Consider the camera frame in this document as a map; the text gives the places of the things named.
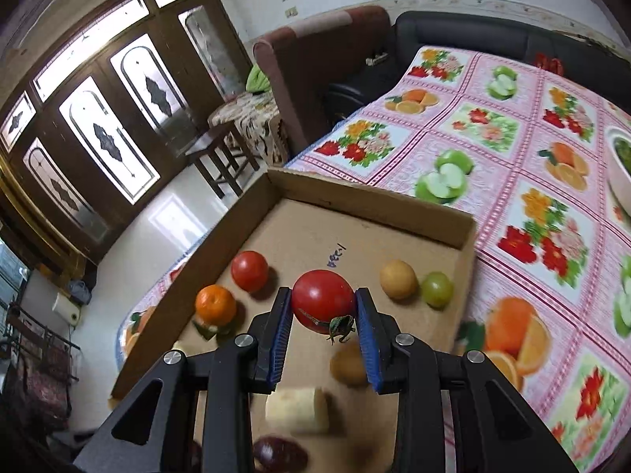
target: wooden stool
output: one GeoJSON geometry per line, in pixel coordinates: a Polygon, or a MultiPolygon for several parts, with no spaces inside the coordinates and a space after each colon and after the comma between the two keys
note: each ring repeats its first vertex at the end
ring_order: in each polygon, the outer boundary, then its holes
{"type": "Polygon", "coordinates": [[[210,128],[190,147],[186,152],[186,158],[187,164],[194,164],[195,167],[197,167],[200,174],[204,177],[204,180],[206,180],[212,190],[219,196],[219,199],[225,195],[219,186],[221,183],[228,183],[237,196],[243,194],[243,190],[237,183],[237,178],[248,163],[255,171],[259,170],[259,164],[254,154],[252,154],[252,151],[250,151],[250,148],[248,148],[247,143],[232,121],[210,128]],[[232,134],[236,143],[239,145],[240,151],[233,153],[226,145],[224,138],[228,134],[232,134]],[[224,165],[221,158],[217,156],[217,148],[221,149],[226,159],[228,159],[228,165],[224,165]],[[201,157],[206,155],[208,155],[208,158],[211,159],[219,171],[220,176],[217,179],[213,178],[201,161],[201,157]],[[237,158],[243,157],[245,157],[245,161],[239,165],[237,158]],[[234,174],[230,172],[230,168],[234,169],[234,174]]]}

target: black leather sofa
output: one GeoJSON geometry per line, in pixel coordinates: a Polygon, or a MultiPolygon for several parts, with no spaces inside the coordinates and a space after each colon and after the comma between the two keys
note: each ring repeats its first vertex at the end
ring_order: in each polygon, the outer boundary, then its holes
{"type": "Polygon", "coordinates": [[[475,50],[534,64],[537,53],[561,60],[565,77],[631,113],[631,66],[597,43],[516,21],[447,12],[409,11],[390,30],[389,58],[329,84],[323,105],[333,124],[390,91],[424,45],[475,50]]]}

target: green cloth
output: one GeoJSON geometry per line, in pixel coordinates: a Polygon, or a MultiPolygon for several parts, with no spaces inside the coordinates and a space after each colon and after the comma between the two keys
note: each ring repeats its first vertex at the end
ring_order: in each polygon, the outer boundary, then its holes
{"type": "Polygon", "coordinates": [[[258,64],[255,64],[247,77],[245,90],[249,93],[264,93],[269,91],[269,79],[258,64]]]}

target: tiled floor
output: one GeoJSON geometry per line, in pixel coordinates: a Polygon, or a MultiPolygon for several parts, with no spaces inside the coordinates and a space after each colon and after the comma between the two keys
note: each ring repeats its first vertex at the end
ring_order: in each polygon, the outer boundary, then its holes
{"type": "MultiPolygon", "coordinates": [[[[249,185],[255,179],[248,166],[239,184],[249,185]]],[[[72,336],[83,357],[80,381],[71,391],[71,428],[95,428],[108,416],[107,400],[118,375],[114,343],[119,325],[160,276],[234,204],[236,195],[227,185],[223,190],[226,196],[219,199],[197,169],[188,167],[151,201],[103,258],[92,300],[82,310],[72,336]]]]}

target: screw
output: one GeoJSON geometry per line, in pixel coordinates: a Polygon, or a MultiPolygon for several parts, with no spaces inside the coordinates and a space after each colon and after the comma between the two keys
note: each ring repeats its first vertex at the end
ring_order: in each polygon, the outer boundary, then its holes
{"type": "Polygon", "coordinates": [[[239,334],[235,338],[235,345],[237,347],[249,347],[252,343],[254,343],[254,338],[249,334],[239,334]]]}
{"type": "Polygon", "coordinates": [[[401,333],[397,334],[394,340],[402,347],[408,347],[409,345],[414,343],[414,336],[407,333],[401,333]]]}
{"type": "Polygon", "coordinates": [[[469,352],[467,352],[467,359],[472,363],[481,363],[484,361],[484,354],[479,350],[469,350],[469,352]]]}
{"type": "Polygon", "coordinates": [[[164,354],[164,362],[168,365],[176,365],[182,360],[182,352],[179,350],[170,350],[164,354]]]}

